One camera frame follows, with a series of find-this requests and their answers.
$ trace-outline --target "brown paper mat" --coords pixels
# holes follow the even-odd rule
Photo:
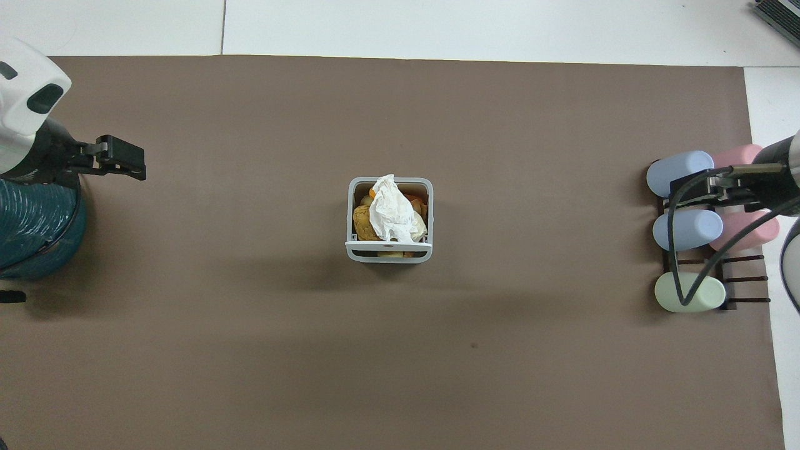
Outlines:
[[[768,310],[674,315],[654,159],[750,141],[741,69],[57,58],[72,263],[0,308],[0,436],[39,448],[782,448]],[[357,176],[428,178],[424,264],[346,257]]]

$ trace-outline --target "white table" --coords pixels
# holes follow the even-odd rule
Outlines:
[[[737,0],[0,0],[49,55],[292,54],[745,67],[750,128],[800,128],[800,49]],[[786,231],[790,219],[782,221]],[[800,317],[765,246],[787,450],[800,450]]]

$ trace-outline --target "small basket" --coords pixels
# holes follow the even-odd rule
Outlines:
[[[347,190],[347,234],[345,249],[350,259],[361,263],[419,264],[430,259],[434,252],[434,187],[424,178],[395,178],[403,194],[416,195],[428,205],[425,225],[428,232],[418,243],[397,243],[387,241],[360,241],[353,225],[353,210],[360,204],[364,195],[378,181],[378,177],[358,177],[350,182]],[[407,258],[388,258],[378,256],[378,251],[413,251],[416,256]]]

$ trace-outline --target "crumpled tissue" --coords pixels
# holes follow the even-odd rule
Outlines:
[[[398,189],[394,175],[382,176],[372,189],[375,198],[370,205],[370,223],[375,234],[385,241],[419,242],[428,229],[411,202]]]

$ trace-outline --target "light blue cylinder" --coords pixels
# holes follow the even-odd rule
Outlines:
[[[659,197],[670,196],[670,183],[695,172],[714,168],[714,159],[705,151],[685,151],[659,159],[647,169],[647,186]]]
[[[716,212],[704,209],[677,210],[673,232],[676,251],[701,247],[722,235],[722,218]],[[653,239],[664,250],[670,249],[666,214],[653,223]]]

